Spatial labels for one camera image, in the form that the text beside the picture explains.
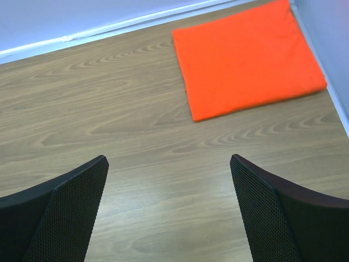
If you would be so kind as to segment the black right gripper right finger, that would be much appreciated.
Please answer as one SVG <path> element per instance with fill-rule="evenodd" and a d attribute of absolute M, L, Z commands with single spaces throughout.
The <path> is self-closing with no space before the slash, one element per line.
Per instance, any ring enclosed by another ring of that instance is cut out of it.
<path fill-rule="evenodd" d="M 302 187 L 238 154 L 230 168 L 253 261 L 348 261 L 348 200 Z"/>

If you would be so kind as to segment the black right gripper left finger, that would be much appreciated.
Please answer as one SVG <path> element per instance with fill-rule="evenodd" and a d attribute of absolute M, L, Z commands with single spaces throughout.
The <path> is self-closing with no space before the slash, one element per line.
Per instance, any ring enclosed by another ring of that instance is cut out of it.
<path fill-rule="evenodd" d="M 1 261 L 84 261 L 104 191 L 103 155 L 1 198 Z"/>

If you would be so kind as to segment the folded orange t-shirt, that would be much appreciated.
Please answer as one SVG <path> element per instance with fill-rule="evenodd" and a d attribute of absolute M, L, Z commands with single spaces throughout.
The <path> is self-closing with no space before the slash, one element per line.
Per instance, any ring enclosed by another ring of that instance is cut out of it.
<path fill-rule="evenodd" d="M 327 87 L 288 1 L 176 29 L 172 36 L 195 122 Z"/>

